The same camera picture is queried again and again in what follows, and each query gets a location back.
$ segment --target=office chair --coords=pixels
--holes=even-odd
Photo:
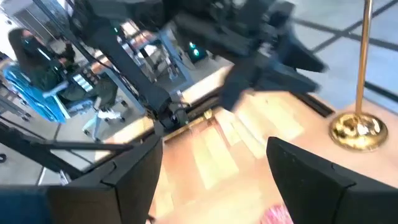
[[[96,111],[94,118],[90,119],[84,125],[82,131],[90,135],[87,129],[94,126],[91,137],[94,141],[100,141],[98,138],[98,130],[102,119],[98,117],[98,109],[95,108],[95,104],[99,102],[100,99],[98,97],[92,97],[80,101],[68,101],[58,94],[69,86],[71,80],[74,80],[73,82],[79,84],[86,91],[90,91],[92,83],[88,83],[85,78],[86,74],[90,72],[91,70],[80,67],[73,73],[67,74],[68,79],[59,83],[55,88],[42,92],[30,84],[29,78],[21,72],[18,64],[14,63],[4,69],[4,74],[8,83],[24,97],[36,113],[48,121],[64,123],[67,119],[78,114],[86,113],[88,110],[94,108]],[[127,103],[121,98],[116,98],[115,104],[117,103],[121,103],[124,107],[128,107]],[[124,122],[124,118],[122,117],[120,117],[119,120]]]
[[[87,88],[87,86],[90,86],[90,84],[82,77],[81,73],[76,73],[76,75],[74,76],[74,79],[79,79],[78,83],[79,83],[79,85],[82,86],[82,88]],[[69,86],[68,81],[61,82],[55,88],[44,92],[43,97],[44,98],[53,97],[55,102],[57,102],[65,119],[70,119],[78,114],[85,114],[90,109],[93,108],[95,111],[95,115],[83,126],[83,128],[81,130],[87,136],[91,136],[91,138],[94,141],[96,141],[96,142],[101,141],[98,137],[98,131],[100,128],[100,124],[102,121],[105,121],[105,122],[109,121],[109,118],[102,119],[98,116],[99,109],[96,108],[96,105],[99,104],[101,99],[98,98],[97,96],[95,96],[95,97],[85,98],[85,99],[78,100],[78,101],[68,101],[58,95],[58,93],[60,91],[66,89],[68,86]],[[116,98],[115,104],[113,106],[115,106],[118,103],[122,104],[126,108],[128,107],[128,104],[120,96],[118,96]],[[125,122],[125,119],[122,116],[117,119],[122,123]],[[88,129],[92,126],[94,126],[93,132],[90,133]]]

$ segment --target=dark clothing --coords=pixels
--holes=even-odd
[[[46,70],[45,68],[34,70],[28,77],[31,84],[42,91],[49,91],[63,81],[53,70]],[[59,95],[69,101],[80,101],[97,96],[101,98],[99,108],[105,110],[114,105],[117,92],[118,86],[109,77],[103,77],[98,80],[98,83],[89,92],[86,92],[77,83],[71,83]]]
[[[100,79],[97,85],[95,85],[89,92],[86,92],[77,84],[72,84],[66,90],[61,92],[60,95],[70,101],[78,101],[97,96],[101,98],[99,108],[107,110],[114,105],[117,93],[118,86],[116,86],[110,78],[106,77]]]
[[[61,65],[58,60],[65,58],[70,64],[61,66],[66,66],[67,70],[72,68],[69,72],[73,72],[75,51],[72,45],[67,43],[65,50],[56,54],[34,36],[25,35],[24,31],[24,29],[10,31],[9,42],[16,53],[21,70],[30,79],[30,84],[42,91],[49,91],[63,81],[62,76],[52,69],[53,63],[57,66]],[[117,90],[117,86],[109,78],[102,78],[90,92],[86,92],[79,84],[71,82],[68,88],[61,91],[59,95],[69,101],[80,101],[98,96],[101,98],[100,109],[108,109],[114,104]]]

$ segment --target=gold stanchion post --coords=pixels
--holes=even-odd
[[[373,0],[365,0],[355,112],[337,116],[329,128],[330,137],[336,144],[360,152],[377,149],[386,141],[388,134],[387,126],[379,118],[362,112],[372,8]]]

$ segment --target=person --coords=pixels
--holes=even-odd
[[[8,33],[9,42],[15,52],[21,71],[29,78],[32,86],[42,91],[49,91],[63,80],[41,57],[30,54],[30,51],[25,48],[23,40],[32,37],[35,36],[27,29],[14,29]],[[35,38],[45,47],[39,38]],[[53,55],[64,66],[74,63],[75,51],[71,43],[66,42],[65,50],[60,54],[54,53]],[[85,98],[97,96],[101,98],[98,116],[100,118],[114,119],[120,117],[120,113],[114,112],[111,109],[115,103],[117,91],[118,87],[114,82],[109,77],[104,77],[99,79],[94,88],[89,92],[86,92],[77,83],[71,83],[59,95],[68,101],[80,101]]]

